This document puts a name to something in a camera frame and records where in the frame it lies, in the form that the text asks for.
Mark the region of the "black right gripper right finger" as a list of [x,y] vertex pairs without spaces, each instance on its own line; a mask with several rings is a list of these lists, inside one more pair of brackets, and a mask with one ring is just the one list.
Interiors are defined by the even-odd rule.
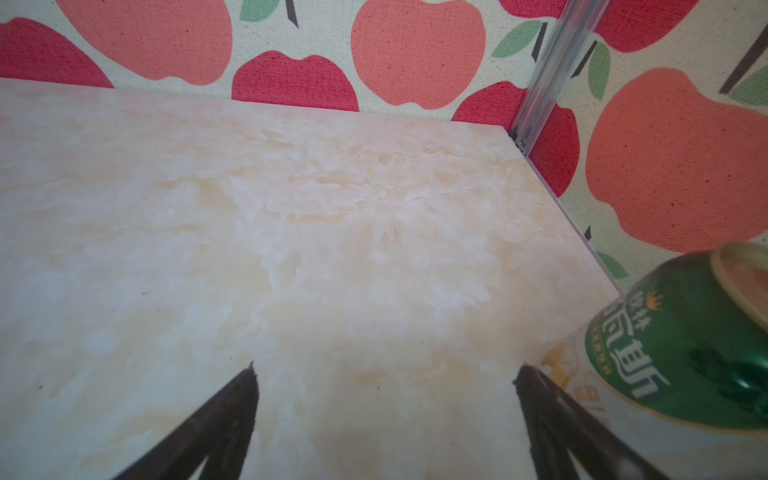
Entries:
[[524,365],[514,381],[540,479],[664,479],[539,369]]

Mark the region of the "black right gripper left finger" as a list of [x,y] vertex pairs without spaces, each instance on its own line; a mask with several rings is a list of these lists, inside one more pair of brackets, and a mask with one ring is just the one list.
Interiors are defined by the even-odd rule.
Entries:
[[238,479],[259,401],[252,366],[239,372],[119,479]]

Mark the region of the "green drink can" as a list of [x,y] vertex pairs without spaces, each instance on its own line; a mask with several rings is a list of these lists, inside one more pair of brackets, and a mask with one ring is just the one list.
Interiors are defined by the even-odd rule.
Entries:
[[673,258],[540,368],[672,479],[767,475],[767,249]]

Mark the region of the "aluminium frame post right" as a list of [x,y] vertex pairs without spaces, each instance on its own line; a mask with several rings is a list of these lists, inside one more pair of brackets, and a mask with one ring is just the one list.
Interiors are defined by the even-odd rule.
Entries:
[[531,84],[510,128],[509,135],[522,154],[530,157],[543,127],[567,81],[573,75],[582,51],[609,0],[569,0],[557,20],[553,34],[536,63]]

